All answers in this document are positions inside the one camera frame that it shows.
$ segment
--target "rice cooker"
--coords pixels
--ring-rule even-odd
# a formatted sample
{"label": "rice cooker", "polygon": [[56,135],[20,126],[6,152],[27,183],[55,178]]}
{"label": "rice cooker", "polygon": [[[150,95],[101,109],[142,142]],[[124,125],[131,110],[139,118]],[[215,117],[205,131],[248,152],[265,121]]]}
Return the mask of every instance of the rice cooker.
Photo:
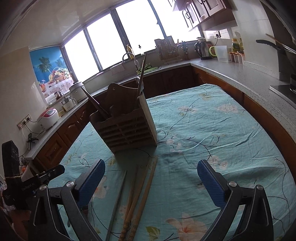
{"label": "rice cooker", "polygon": [[59,119],[59,113],[55,108],[44,111],[37,119],[37,123],[43,130],[48,130],[52,127]]}
{"label": "rice cooker", "polygon": [[69,88],[72,99],[75,99],[78,103],[87,97],[81,86],[84,86],[84,84],[77,82]]}

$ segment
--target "blue gripper pad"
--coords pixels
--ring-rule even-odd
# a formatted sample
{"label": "blue gripper pad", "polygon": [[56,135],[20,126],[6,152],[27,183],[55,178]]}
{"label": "blue gripper pad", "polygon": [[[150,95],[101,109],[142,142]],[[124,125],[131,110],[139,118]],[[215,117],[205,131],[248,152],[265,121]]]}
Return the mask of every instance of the blue gripper pad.
{"label": "blue gripper pad", "polygon": [[198,162],[197,173],[215,206],[224,208],[226,205],[225,189],[227,188],[227,181],[224,177],[220,173],[215,172],[206,160]]}
{"label": "blue gripper pad", "polygon": [[97,160],[87,172],[83,172],[76,180],[75,192],[79,208],[89,204],[92,195],[105,174],[105,162]]}

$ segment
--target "blue floral tablecloth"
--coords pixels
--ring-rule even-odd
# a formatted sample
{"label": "blue floral tablecloth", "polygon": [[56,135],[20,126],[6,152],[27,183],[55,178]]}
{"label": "blue floral tablecloth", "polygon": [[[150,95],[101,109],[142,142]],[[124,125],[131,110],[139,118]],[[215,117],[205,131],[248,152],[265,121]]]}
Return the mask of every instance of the blue floral tablecloth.
{"label": "blue floral tablecloth", "polygon": [[[49,184],[62,186],[75,180],[97,159],[105,161],[106,173],[88,214],[103,240],[125,170],[127,176],[110,240],[118,240],[121,232],[136,166],[139,180],[151,159],[157,159],[157,166],[135,241],[202,238],[220,211],[197,175],[196,166],[202,159],[241,187],[261,184],[272,212],[274,239],[285,234],[296,217],[293,177],[270,137],[242,106],[220,87],[209,84],[150,98],[147,103],[158,133],[157,148],[142,147],[114,156],[89,123],[61,162],[65,173]],[[240,206],[225,240],[232,237],[243,208]],[[60,212],[67,226],[62,206]],[[77,240],[72,228],[67,230]]]}

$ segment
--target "electrical socket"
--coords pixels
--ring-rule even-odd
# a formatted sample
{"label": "electrical socket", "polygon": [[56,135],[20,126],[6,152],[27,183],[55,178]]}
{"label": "electrical socket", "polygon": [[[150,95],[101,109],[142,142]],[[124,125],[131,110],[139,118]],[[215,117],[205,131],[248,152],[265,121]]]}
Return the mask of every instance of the electrical socket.
{"label": "electrical socket", "polygon": [[217,39],[217,38],[221,38],[221,34],[220,34],[220,31],[217,31],[214,33],[214,38]]}
{"label": "electrical socket", "polygon": [[21,121],[20,123],[17,124],[17,127],[18,127],[20,130],[25,126],[25,124],[27,124],[27,123],[29,122],[29,121],[28,121],[28,118],[29,118],[29,120],[32,119],[31,116],[30,116],[30,114],[28,114],[25,118],[22,119],[22,121]]}

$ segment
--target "kitchen counter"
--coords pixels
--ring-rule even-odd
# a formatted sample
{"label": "kitchen counter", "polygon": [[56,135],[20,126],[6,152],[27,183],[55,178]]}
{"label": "kitchen counter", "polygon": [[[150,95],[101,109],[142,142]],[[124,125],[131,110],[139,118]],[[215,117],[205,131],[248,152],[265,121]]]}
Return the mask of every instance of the kitchen counter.
{"label": "kitchen counter", "polygon": [[[160,69],[146,73],[144,76],[150,76],[156,73],[177,69],[185,66],[193,66],[203,71],[208,72],[217,78],[229,83],[240,91],[244,92],[264,109],[266,109],[289,133],[292,139],[296,142],[296,109],[280,96],[269,90],[270,85],[285,84],[265,73],[251,69],[236,63],[218,62],[216,59],[200,60],[193,59],[181,61],[178,63],[162,65]],[[125,81],[118,82],[128,83],[135,79],[129,78]],[[87,89],[93,97],[96,97],[107,91],[107,87],[103,87],[96,91]],[[39,141],[32,145],[32,149],[26,155],[28,160],[32,160],[49,140],[49,138],[59,129],[59,127],[68,120],[80,107],[86,102],[87,98],[76,105],[70,112],[64,114],[58,122],[49,130],[39,135]]]}

